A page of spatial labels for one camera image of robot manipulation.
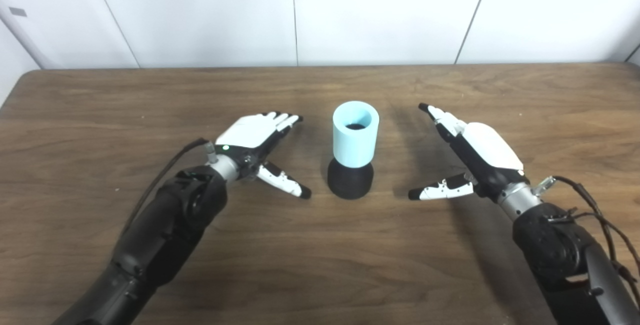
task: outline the robotic hand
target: robotic hand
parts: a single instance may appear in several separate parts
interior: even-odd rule
[[[472,193],[489,198],[513,221],[512,238],[559,325],[640,325],[638,308],[619,277],[624,275],[633,282],[629,271],[614,256],[609,259],[571,212],[540,199],[560,177],[547,177],[531,188],[522,162],[492,127],[478,122],[467,124],[425,103],[418,108],[433,120],[439,135],[468,171],[414,188],[409,191],[410,200]],[[579,193],[578,188],[584,190],[580,184],[573,186]],[[593,200],[586,191],[580,195],[587,202]],[[608,235],[604,223],[603,229]]]
[[[286,193],[309,199],[308,188],[266,160],[301,121],[298,115],[279,112],[244,116],[215,144],[199,139],[186,146],[165,171],[197,145],[205,145],[208,162],[181,170],[158,189],[137,217],[134,211],[105,271],[53,324],[132,323],[157,288],[173,280],[189,259],[206,227],[226,206],[227,186],[236,180],[258,177]]]
[[[208,165],[228,174],[229,179],[257,176],[274,188],[309,199],[309,188],[266,161],[278,142],[299,122],[302,122],[302,117],[279,112],[241,117],[217,138],[215,148],[208,145]]]

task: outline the cable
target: cable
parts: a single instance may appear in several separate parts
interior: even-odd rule
[[[571,180],[571,179],[569,179],[567,177],[564,177],[564,176],[553,175],[553,178],[556,179],[559,182],[563,182],[565,184],[569,184],[569,186],[571,186],[573,188],[573,190],[576,193],[578,193],[582,197],[582,199],[585,200],[587,205],[589,205],[589,207],[591,209],[593,209],[594,213],[596,213],[602,219],[604,219],[604,215],[602,214],[602,211],[600,210],[600,207],[598,206],[598,203],[590,195],[590,193],[587,191],[587,189],[585,189],[583,184],[576,183],[574,180]],[[600,221],[600,226],[602,227],[602,232],[604,233],[604,237],[606,239],[606,247],[608,247],[608,257],[611,259],[611,261],[615,261],[616,260],[616,246],[613,243],[613,237],[611,236],[611,231],[609,230],[608,225],[606,225],[606,223],[603,222],[603,221]]]
[[[142,205],[144,205],[144,203],[146,202],[147,198],[149,197],[149,194],[151,194],[151,192],[154,190],[154,188],[157,186],[157,184],[160,182],[160,180],[162,180],[162,178],[174,166],[174,164],[176,164],[176,162],[184,154],[186,154],[190,150],[192,150],[192,149],[194,149],[196,147],[199,147],[201,145],[205,145],[208,142],[210,142],[210,141],[208,141],[208,140],[206,140],[204,138],[198,138],[198,139],[188,143],[187,145],[185,145],[185,147],[183,147],[182,150],[178,151],[178,153],[175,154],[175,156],[172,159],[169,160],[169,163],[167,163],[164,166],[164,168],[160,171],[160,173],[158,173],[158,175],[156,175],[156,177],[153,179],[153,181],[151,181],[151,184],[149,184],[149,186],[146,188],[144,193],[142,193],[142,196],[137,201],[137,204],[135,204],[134,208],[131,210],[131,214],[128,216],[128,219],[126,220],[124,226],[122,227],[122,231],[120,232],[120,235],[118,236],[118,238],[121,238],[127,232],[129,227],[131,226],[131,224],[135,220],[136,216],[140,212],[140,209],[142,208]]]

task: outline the black fingertip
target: black fingertip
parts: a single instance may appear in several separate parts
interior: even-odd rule
[[[425,188],[412,188],[409,190],[409,200],[420,200],[420,194],[423,193]]]
[[[301,199],[311,199],[311,189],[304,186],[304,185],[300,185],[300,189],[302,189],[302,193],[300,193],[300,198]]]
[[[420,109],[421,111],[424,111],[425,113],[427,113],[427,115],[429,115],[431,120],[435,120],[434,116],[429,111],[429,104],[425,104],[424,102],[420,102],[420,104],[418,105],[418,109]]]

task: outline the wooden table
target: wooden table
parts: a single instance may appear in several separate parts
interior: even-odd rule
[[[352,201],[325,184],[331,115],[348,100],[381,118],[373,188]],[[138,324],[552,323],[498,206],[407,200],[408,189],[462,171],[419,102],[494,127],[533,182],[582,182],[640,247],[634,65],[42,70],[0,110],[0,324],[51,323],[102,271],[133,204],[179,148],[270,110],[304,115],[270,159],[313,198],[233,184]],[[204,160],[195,151],[174,169]],[[586,206],[562,184],[545,199]],[[603,240],[594,220],[582,224]]]

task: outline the black stand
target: black stand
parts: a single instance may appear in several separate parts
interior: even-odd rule
[[[355,200],[365,196],[373,183],[373,166],[346,167],[333,158],[327,170],[329,189],[338,197]]]

